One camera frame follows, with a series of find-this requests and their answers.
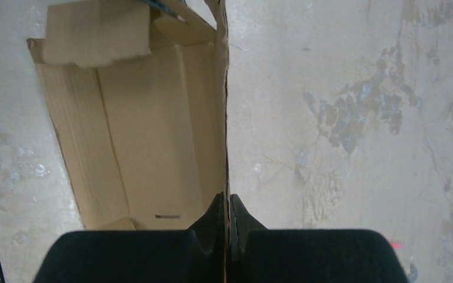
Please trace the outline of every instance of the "cardboard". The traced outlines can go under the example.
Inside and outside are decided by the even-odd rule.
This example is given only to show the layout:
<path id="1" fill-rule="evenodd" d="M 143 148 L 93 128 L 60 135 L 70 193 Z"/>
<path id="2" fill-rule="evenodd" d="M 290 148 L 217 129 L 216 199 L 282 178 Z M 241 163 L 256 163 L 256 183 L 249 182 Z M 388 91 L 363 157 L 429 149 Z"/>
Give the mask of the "cardboard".
<path id="1" fill-rule="evenodd" d="M 87 229 L 186 229 L 227 191 L 228 28 L 176 0 L 51 6 L 28 40 Z"/>

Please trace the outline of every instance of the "cardboard flap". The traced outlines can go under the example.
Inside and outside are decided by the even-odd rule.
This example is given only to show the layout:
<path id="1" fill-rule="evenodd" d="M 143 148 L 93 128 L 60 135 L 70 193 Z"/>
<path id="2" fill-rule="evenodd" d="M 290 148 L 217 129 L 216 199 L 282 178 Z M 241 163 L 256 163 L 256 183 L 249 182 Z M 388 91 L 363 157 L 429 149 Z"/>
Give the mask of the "cardboard flap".
<path id="1" fill-rule="evenodd" d="M 216 13 L 218 12 L 219 0 L 204 0 L 204 2 L 209 7 L 214 19 L 218 21 Z"/>
<path id="2" fill-rule="evenodd" d="M 52 66 L 40 58 L 41 40 L 28 40 L 57 132 L 79 213 L 87 229 L 129 214 L 96 70 Z"/>
<path id="3" fill-rule="evenodd" d="M 172 16 L 163 15 L 153 22 L 159 31 L 174 44 L 187 46 L 203 42 L 212 42 L 214 39 L 201 33 L 196 28 Z"/>
<path id="4" fill-rule="evenodd" d="M 182 49 L 160 48 L 98 69 L 133 219 L 204 212 Z"/>
<path id="5" fill-rule="evenodd" d="M 112 223 L 99 227 L 97 230 L 101 231 L 134 231 L 134 223 L 130 217 L 124 217 Z"/>
<path id="6" fill-rule="evenodd" d="M 204 37 L 207 37 L 208 41 L 213 41 L 215 38 L 215 30 L 206 21 L 204 21 L 199 15 L 193 10 L 188 8 L 185 4 L 177 0 L 160 0 L 164 5 L 169 7 L 171 11 L 181 16 L 186 24 L 192 28 L 197 29 Z"/>
<path id="7" fill-rule="evenodd" d="M 147 55 L 150 8 L 134 0 L 81 1 L 50 6 L 43 59 L 47 64 L 105 66 Z"/>
<path id="8" fill-rule="evenodd" d="M 133 219 L 136 230 L 185 230 L 197 218 L 137 218 Z"/>

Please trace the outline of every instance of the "open cardboard box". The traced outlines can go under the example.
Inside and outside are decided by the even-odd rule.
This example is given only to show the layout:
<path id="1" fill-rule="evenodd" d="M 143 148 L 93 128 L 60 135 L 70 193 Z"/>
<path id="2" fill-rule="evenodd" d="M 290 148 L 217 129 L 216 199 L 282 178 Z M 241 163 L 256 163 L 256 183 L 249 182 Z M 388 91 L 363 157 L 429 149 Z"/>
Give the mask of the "open cardboard box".
<path id="1" fill-rule="evenodd" d="M 178 0 L 48 9 L 28 40 L 86 229 L 186 229 L 227 192 L 228 29 Z"/>

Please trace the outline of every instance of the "paint stain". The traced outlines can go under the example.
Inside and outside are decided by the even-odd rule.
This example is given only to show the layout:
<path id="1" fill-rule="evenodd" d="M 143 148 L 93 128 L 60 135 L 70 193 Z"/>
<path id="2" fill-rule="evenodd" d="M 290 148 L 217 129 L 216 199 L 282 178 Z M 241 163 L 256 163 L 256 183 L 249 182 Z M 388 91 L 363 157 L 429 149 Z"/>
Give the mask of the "paint stain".
<path id="1" fill-rule="evenodd" d="M 385 48 L 376 62 L 376 74 L 370 78 L 345 85 L 337 94 L 334 103 L 326 100 L 317 101 L 309 91 L 303 98 L 310 111 L 317 119 L 319 134 L 326 137 L 333 147 L 342 147 L 348 155 L 352 154 L 360 139 L 363 129 L 370 120 L 374 129 L 378 121 L 388 125 L 389 132 L 396 136 L 402 127 L 402 96 L 410 106 L 421 107 L 420 97 L 415 95 L 404 77 L 400 44 Z M 389 80 L 393 89 L 383 86 Z"/>

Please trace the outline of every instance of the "concrete floor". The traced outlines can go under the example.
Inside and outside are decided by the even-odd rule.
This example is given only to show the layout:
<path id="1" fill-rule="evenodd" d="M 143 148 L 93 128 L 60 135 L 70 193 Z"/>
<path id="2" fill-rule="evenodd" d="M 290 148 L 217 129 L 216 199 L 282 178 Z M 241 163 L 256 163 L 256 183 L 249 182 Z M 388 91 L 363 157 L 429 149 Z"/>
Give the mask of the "concrete floor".
<path id="1" fill-rule="evenodd" d="M 25 44 L 58 2 L 0 0 L 7 282 L 30 282 L 55 239 L 81 228 Z M 453 282 L 453 0 L 229 0 L 227 10 L 232 192 L 269 228 L 377 230 L 403 244 L 419 282 Z"/>

